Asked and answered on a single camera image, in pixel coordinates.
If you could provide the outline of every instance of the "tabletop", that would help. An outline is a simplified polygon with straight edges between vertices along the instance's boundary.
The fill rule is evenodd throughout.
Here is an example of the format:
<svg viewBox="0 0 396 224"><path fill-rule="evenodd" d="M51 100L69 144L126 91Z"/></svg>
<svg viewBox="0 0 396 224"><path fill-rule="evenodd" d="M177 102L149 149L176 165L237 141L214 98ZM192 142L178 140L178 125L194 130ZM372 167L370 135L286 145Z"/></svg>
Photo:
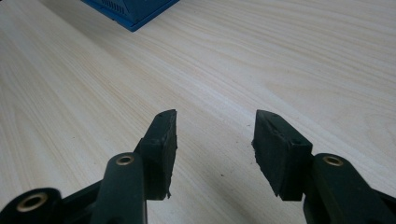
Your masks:
<svg viewBox="0 0 396 224"><path fill-rule="evenodd" d="M251 146L257 109L396 196L396 1L181 0L135 33L78 0L0 2L0 207L103 178L154 116L177 158L149 223L305 223Z"/></svg>

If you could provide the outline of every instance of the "wooden table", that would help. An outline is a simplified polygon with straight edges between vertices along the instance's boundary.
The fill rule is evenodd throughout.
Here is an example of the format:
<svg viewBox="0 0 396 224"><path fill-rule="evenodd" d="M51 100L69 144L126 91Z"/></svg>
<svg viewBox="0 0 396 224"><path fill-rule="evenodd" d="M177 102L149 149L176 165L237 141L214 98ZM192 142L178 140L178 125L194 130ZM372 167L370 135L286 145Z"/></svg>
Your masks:
<svg viewBox="0 0 396 224"><path fill-rule="evenodd" d="M0 206L70 195L177 110L149 223L305 223L250 144L256 109L396 196L396 2L181 0L136 33L80 1L0 2Z"/></svg>

